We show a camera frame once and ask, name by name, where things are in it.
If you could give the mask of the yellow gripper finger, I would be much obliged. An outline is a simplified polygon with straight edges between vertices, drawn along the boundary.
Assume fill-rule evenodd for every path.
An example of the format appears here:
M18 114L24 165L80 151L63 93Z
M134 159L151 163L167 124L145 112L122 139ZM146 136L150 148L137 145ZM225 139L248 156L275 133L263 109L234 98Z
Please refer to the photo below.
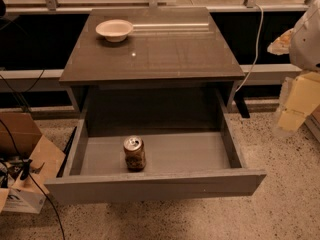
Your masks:
M277 37L268 47L267 52L273 55L285 55L290 52L293 29L289 29Z
M308 72L296 78L286 77L281 87L276 126L296 132L320 105L320 74Z

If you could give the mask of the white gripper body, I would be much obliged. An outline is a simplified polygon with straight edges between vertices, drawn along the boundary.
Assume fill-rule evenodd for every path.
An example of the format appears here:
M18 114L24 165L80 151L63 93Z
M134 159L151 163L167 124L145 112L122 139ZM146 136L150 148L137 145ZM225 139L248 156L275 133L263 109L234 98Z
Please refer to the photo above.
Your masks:
M320 0L315 0L295 24L289 58L302 70L320 71Z

